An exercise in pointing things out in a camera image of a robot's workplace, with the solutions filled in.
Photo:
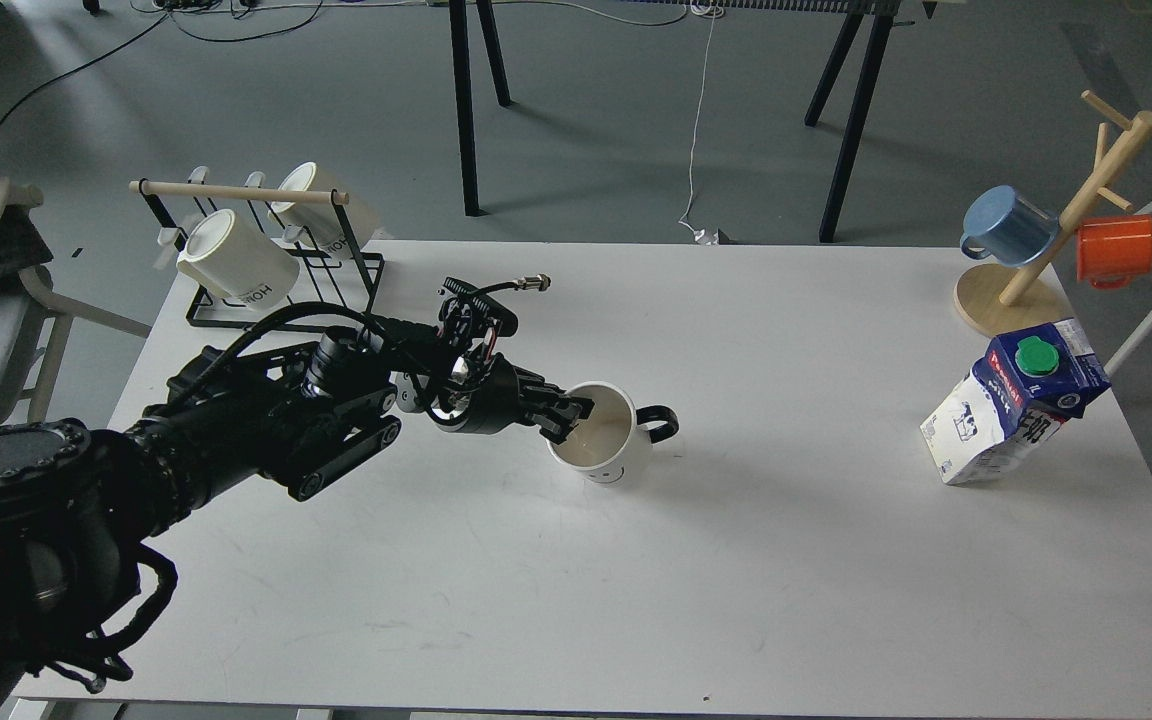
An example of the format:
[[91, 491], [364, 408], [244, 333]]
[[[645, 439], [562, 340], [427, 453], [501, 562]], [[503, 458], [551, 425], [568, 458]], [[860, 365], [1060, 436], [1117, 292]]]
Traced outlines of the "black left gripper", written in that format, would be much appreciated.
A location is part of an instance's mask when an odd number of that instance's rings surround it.
[[[494, 434], [518, 420], [518, 369], [495, 353], [499, 338], [511, 338], [518, 319], [493, 300], [497, 291], [547, 291], [550, 275], [535, 274], [477, 287], [448, 275], [435, 325], [396, 323], [397, 409], [424, 414], [448, 432]], [[593, 414], [594, 400], [567, 395], [556, 386], [526, 388], [526, 419], [540, 435], [562, 445], [579, 420]]]

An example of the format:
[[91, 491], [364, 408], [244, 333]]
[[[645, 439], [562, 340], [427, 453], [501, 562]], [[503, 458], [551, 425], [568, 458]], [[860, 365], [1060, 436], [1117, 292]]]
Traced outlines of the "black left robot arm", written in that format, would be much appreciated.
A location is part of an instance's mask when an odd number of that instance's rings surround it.
[[54, 670], [97, 694], [126, 682], [122, 653], [166, 609], [179, 573], [147, 538], [264, 477], [303, 502], [396, 442], [407, 378], [416, 414], [449, 433], [517, 424], [561, 445], [594, 402], [494, 350], [517, 329], [503, 290], [445, 279], [435, 325], [325, 302], [279, 306], [207, 346], [131, 429], [83, 420], [0, 427], [0, 706]]

